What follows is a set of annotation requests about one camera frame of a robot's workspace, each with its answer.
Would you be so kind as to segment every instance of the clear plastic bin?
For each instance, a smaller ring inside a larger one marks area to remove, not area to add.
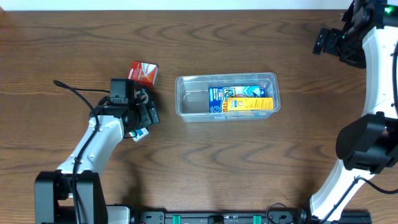
[[[273,97],[273,110],[210,113],[209,88],[257,85],[266,90],[267,97]],[[267,119],[279,109],[278,82],[273,73],[186,76],[175,81],[175,110],[185,122]]]

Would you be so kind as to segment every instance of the green light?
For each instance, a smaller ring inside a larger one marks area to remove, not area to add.
[[[392,7],[385,7],[384,12],[390,14],[392,12]]]

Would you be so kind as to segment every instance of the red box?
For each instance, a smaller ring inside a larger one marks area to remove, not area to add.
[[[129,79],[141,85],[154,86],[158,70],[159,68],[157,65],[133,61],[130,68]]]

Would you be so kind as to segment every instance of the white backdrop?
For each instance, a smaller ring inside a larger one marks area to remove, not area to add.
[[[0,0],[5,11],[347,9],[352,0]]]

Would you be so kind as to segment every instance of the wooden surface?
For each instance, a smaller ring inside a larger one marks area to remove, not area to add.
[[[106,202],[167,210],[299,207],[336,161],[340,129],[361,115],[365,70],[312,54],[341,11],[6,12],[0,17],[0,223],[34,221],[34,180],[72,152],[89,109],[59,79],[109,88],[133,60],[160,65],[153,92],[160,124],[126,139],[102,176]],[[182,75],[274,72],[281,110],[267,120],[184,123],[175,113]],[[101,93],[84,93],[96,103]],[[374,182],[395,189],[397,168]],[[365,185],[348,208],[398,222],[396,196]]]

